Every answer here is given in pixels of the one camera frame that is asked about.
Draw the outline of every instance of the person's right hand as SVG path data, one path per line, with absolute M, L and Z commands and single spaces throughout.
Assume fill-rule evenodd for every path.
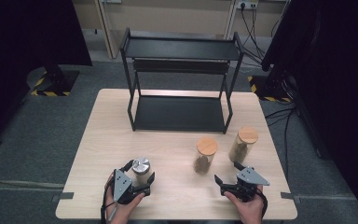
M 258 185 L 257 188 L 263 192 L 263 186 Z M 261 224 L 262 211 L 263 211 L 263 200 L 257 194 L 254 198 L 248 202 L 243 203 L 234 194 L 226 191 L 225 196 L 237 207 L 238 213 L 240 214 L 241 222 L 244 224 Z

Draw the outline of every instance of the gray carpet floor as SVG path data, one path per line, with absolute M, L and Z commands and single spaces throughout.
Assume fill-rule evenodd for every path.
M 54 197 L 62 192 L 98 91 L 127 89 L 124 69 L 121 63 L 93 62 L 93 66 L 63 65 L 62 70 L 80 71 L 69 96 L 28 94 L 0 136 L 0 223 L 98 223 L 56 218 Z M 36 69 L 29 75 L 30 87 L 43 73 Z M 254 75 L 267 74 L 257 68 L 242 68 L 234 91 L 250 91 L 247 77 Z M 141 85 L 143 89 L 217 91 L 220 78 L 206 76 L 148 74 L 141 77 Z M 265 115 L 294 106 L 260 104 Z M 295 220 L 284 223 L 358 223 L 358 202 L 334 162 L 317 157 L 296 113 L 289 119 L 286 160 L 285 124 L 283 119 L 269 126 L 284 170 L 287 164 L 298 211 Z

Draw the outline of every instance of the glass jar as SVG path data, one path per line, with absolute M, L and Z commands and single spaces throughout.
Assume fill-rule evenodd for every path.
M 194 160 L 194 171 L 197 174 L 205 175 L 208 173 L 217 151 L 217 142 L 212 137 L 202 137 L 196 146 L 197 155 Z
M 147 183 L 147 179 L 152 174 L 150 161 L 145 157 L 140 157 L 132 162 L 132 170 L 135 173 L 138 185 Z
M 242 127 L 238 131 L 237 137 L 228 153 L 229 159 L 232 162 L 237 161 L 242 163 L 257 139 L 258 133 L 254 128 Z

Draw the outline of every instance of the yellow and black hazard tape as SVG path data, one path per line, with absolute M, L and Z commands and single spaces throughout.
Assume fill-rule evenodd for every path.
M 289 97 L 276 97 L 276 96 L 266 96 L 264 92 L 261 92 L 257 85 L 255 84 L 254 77 L 248 77 L 249 84 L 251 86 L 251 91 L 258 96 L 262 101 L 278 101 L 278 102 L 291 102 Z
M 45 72 L 41 78 L 34 85 L 34 90 L 31 92 L 31 95 L 41 95 L 41 96 L 68 96 L 69 91 L 49 91 L 49 90 L 39 90 L 43 84 L 49 80 L 46 79 L 48 73 Z

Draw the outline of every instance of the can lid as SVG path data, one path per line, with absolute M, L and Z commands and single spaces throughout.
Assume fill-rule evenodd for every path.
M 140 157 L 132 162 L 132 170 L 137 175 L 146 174 L 150 169 L 150 162 L 145 157 Z
M 243 143 L 253 144 L 258 139 L 258 133 L 254 128 L 251 127 L 242 127 L 238 131 L 238 136 Z
M 204 156 L 211 156 L 217 150 L 217 142 L 212 137 L 202 137 L 197 142 L 197 150 Z

